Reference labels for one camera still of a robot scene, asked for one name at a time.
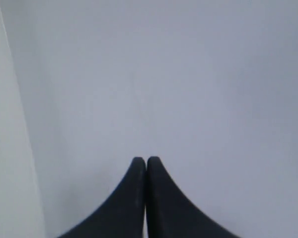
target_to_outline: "white surface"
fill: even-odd
[[[44,238],[24,114],[0,14],[0,238]]]
[[[49,237],[133,156],[243,238],[298,238],[298,0],[1,0]]]

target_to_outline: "white wall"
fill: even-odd
[[[0,14],[0,238],[44,238],[34,161]]]
[[[160,155],[246,238],[298,237],[298,0],[1,0],[47,233]]]

